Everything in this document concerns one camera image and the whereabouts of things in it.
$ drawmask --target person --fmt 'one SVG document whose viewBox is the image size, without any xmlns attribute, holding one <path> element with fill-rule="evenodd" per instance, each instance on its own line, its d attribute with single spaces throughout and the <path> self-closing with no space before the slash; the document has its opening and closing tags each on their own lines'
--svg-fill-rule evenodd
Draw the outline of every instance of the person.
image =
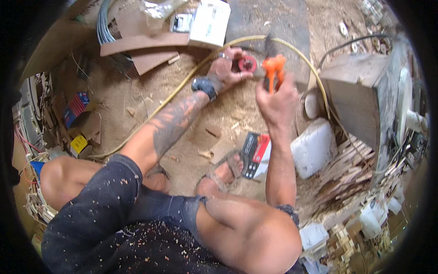
<svg viewBox="0 0 438 274">
<path fill-rule="evenodd" d="M 272 150 L 266 203 L 227 193 L 244 172 L 230 152 L 198 182 L 195 196 L 168 195 L 160 158 L 216 96 L 253 77 L 231 71 L 247 54 L 227 48 L 194 92 L 152 117 L 104 164 L 58 157 L 41 170 L 41 190 L 59 213 L 48 224 L 42 259 L 54 273 L 248 273 L 289 271 L 301 253 L 293 210 L 296 176 L 292 121 L 298 102 L 292 74 L 277 93 L 262 82 L 256 101 Z"/>
</svg>

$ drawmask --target yellow label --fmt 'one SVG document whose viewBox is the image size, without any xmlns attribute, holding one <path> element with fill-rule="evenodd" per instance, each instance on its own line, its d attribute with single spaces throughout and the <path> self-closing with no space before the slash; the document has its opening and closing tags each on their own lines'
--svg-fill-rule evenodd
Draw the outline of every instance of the yellow label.
<svg viewBox="0 0 438 274">
<path fill-rule="evenodd" d="M 70 146 L 79 154 L 87 146 L 87 144 L 88 142 L 84 136 L 79 134 L 73 139 L 73 141 L 71 141 Z"/>
</svg>

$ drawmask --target black wristwatch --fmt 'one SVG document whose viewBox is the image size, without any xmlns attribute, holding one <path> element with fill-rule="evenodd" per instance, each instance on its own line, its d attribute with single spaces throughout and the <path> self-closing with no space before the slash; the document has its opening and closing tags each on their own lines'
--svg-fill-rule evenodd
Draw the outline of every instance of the black wristwatch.
<svg viewBox="0 0 438 274">
<path fill-rule="evenodd" d="M 210 98 L 210 102 L 213 102 L 216 99 L 217 93 L 215 87 L 207 76 L 195 78 L 192 83 L 192 90 L 193 92 L 205 92 Z"/>
</svg>

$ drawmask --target black shorts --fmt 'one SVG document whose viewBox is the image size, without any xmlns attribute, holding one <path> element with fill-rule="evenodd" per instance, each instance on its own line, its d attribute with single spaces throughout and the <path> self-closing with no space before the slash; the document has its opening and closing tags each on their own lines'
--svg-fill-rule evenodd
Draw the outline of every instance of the black shorts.
<svg viewBox="0 0 438 274">
<path fill-rule="evenodd" d="M 141 183 L 114 155 L 49 223 L 42 258 L 54 273 L 234 273 L 205 249 L 196 228 L 202 196 L 170 196 Z M 278 206 L 298 225 L 289 205 Z"/>
</svg>

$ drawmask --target yellow hose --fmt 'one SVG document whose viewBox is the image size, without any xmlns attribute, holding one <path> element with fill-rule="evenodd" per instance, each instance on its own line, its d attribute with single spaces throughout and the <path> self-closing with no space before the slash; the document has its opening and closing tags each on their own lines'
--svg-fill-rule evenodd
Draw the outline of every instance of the yellow hose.
<svg viewBox="0 0 438 274">
<path fill-rule="evenodd" d="M 100 158 L 104 158 L 108 155 L 114 154 L 115 152 L 119 151 L 120 149 L 122 149 L 122 147 L 128 142 L 129 139 L 131 139 L 132 136 L 134 136 L 135 133 L 137 133 L 137 131 L 144 125 L 146 124 L 152 117 L 154 117 L 155 114 L 157 114 L 160 110 L 162 110 L 174 97 L 175 95 L 180 92 L 180 90 L 187 84 L 188 81 L 190 81 L 190 79 L 193 77 L 193 75 L 196 73 L 196 71 L 198 71 L 198 69 L 200 67 L 202 67 L 203 65 L 205 65 L 205 63 L 207 63 L 208 61 L 210 61 L 211 59 L 213 59 L 214 57 L 216 57 L 218 55 L 219 52 L 223 51 L 226 47 L 228 46 L 233 46 L 235 44 L 241 43 L 241 42 L 245 42 L 245 41 L 250 41 L 250 40 L 264 40 L 266 38 L 265 35 L 254 35 L 254 36 L 247 36 L 247 37 L 242 37 L 242 38 L 238 38 L 236 40 L 233 40 L 227 44 L 225 44 L 223 46 L 223 48 L 218 49 L 216 51 L 213 51 L 212 53 L 210 53 L 204 60 L 202 60 L 201 63 L 199 63 L 196 67 L 194 67 L 189 74 L 186 76 L 186 78 L 184 78 L 184 80 L 180 83 L 180 85 L 169 95 L 169 97 L 167 97 L 167 99 L 148 117 L 148 119 L 142 124 L 140 125 L 138 128 L 136 128 L 134 130 L 133 133 L 131 133 L 131 135 L 129 135 L 128 138 L 126 138 L 118 147 L 116 147 L 115 149 L 107 152 L 107 153 L 103 153 L 103 154 L 98 154 L 98 155 L 90 155 L 89 158 L 91 159 L 100 159 Z M 294 51 L 295 53 L 297 53 L 306 63 L 307 65 L 310 67 L 310 70 L 312 71 L 312 73 L 315 75 L 316 77 L 316 82 L 319 86 L 319 89 L 321 90 L 322 93 L 322 97 L 324 99 L 324 105 L 325 105 L 325 110 L 327 111 L 327 117 L 330 120 L 330 111 L 329 111 L 329 104 L 327 101 L 327 95 L 325 93 L 325 89 L 322 85 L 321 79 L 318 76 L 318 72 L 316 71 L 316 69 L 314 68 L 314 66 L 312 66 L 312 64 L 309 62 L 309 60 L 304 56 L 304 54 L 302 54 L 296 47 L 292 46 L 291 44 L 289 44 L 288 42 L 280 39 L 280 38 L 273 38 L 273 41 L 283 44 L 287 47 L 289 47 L 292 51 Z"/>
</svg>

